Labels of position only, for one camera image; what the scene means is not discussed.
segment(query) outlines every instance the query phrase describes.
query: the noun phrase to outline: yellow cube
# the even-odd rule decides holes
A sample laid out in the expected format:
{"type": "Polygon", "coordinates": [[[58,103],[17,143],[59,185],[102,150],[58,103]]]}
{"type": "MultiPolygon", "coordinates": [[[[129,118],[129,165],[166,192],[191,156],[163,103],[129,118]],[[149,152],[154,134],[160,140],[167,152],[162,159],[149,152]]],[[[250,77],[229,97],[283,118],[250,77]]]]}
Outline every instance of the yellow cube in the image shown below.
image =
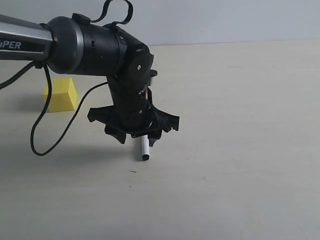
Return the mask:
{"type": "MultiPolygon", "coordinates": [[[[43,91],[43,99],[48,97],[48,83],[43,91]]],[[[52,79],[52,97],[49,104],[49,112],[63,112],[75,110],[77,105],[77,92],[71,77],[52,79]]]]}

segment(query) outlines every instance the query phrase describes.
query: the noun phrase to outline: strap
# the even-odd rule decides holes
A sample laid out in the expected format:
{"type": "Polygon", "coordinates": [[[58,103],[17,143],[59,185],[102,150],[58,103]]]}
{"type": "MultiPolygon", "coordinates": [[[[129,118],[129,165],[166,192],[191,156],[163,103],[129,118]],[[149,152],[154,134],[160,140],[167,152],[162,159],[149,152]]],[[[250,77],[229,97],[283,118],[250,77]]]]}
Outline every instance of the strap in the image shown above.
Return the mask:
{"type": "MultiPolygon", "coordinates": [[[[98,23],[100,22],[101,20],[103,20],[107,13],[108,13],[108,8],[109,8],[109,5],[110,3],[112,2],[113,0],[106,0],[104,2],[104,5],[103,5],[103,9],[102,9],[102,13],[101,13],[101,16],[96,19],[96,20],[91,20],[91,23],[98,23]]],[[[129,2],[128,0],[124,0],[127,4],[128,4],[128,13],[127,13],[127,16],[126,18],[123,20],[123,21],[114,21],[113,23],[111,23],[112,26],[116,26],[117,24],[122,24],[122,25],[126,25],[128,24],[131,19],[132,19],[132,16],[134,14],[134,6],[132,5],[131,2],[129,2]]]]}

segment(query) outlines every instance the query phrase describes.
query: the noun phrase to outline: white wall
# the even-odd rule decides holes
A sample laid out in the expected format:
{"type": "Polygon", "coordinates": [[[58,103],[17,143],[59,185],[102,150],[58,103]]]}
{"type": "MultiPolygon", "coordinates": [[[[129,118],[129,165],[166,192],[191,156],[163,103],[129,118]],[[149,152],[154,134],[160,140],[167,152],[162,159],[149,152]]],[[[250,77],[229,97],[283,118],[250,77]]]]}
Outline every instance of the white wall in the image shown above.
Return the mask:
{"type": "MultiPolygon", "coordinates": [[[[58,15],[78,12],[93,19],[100,15],[103,2],[6,0],[0,3],[0,14],[47,22],[58,15]]],[[[319,0],[132,0],[132,3],[135,15],[126,29],[150,45],[320,37],[319,0]]],[[[121,19],[126,11],[125,2],[116,0],[107,20],[121,19]]]]}

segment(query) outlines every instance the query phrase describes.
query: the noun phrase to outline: table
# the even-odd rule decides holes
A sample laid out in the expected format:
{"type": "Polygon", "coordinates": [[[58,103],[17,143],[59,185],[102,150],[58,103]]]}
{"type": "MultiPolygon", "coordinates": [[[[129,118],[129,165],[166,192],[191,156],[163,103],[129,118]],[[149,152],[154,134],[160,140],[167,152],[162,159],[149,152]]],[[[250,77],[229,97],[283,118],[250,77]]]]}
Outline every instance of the table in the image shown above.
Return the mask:
{"type": "MultiPolygon", "coordinates": [[[[151,160],[90,123],[84,103],[62,143],[33,155],[45,75],[0,91],[2,240],[316,240],[320,237],[320,40],[154,46],[153,101],[180,116],[151,160]]],[[[0,62],[2,81],[25,62],[0,62]]],[[[79,97],[103,77],[73,76],[79,97]]],[[[47,149],[73,112],[48,113],[47,149]]]]}

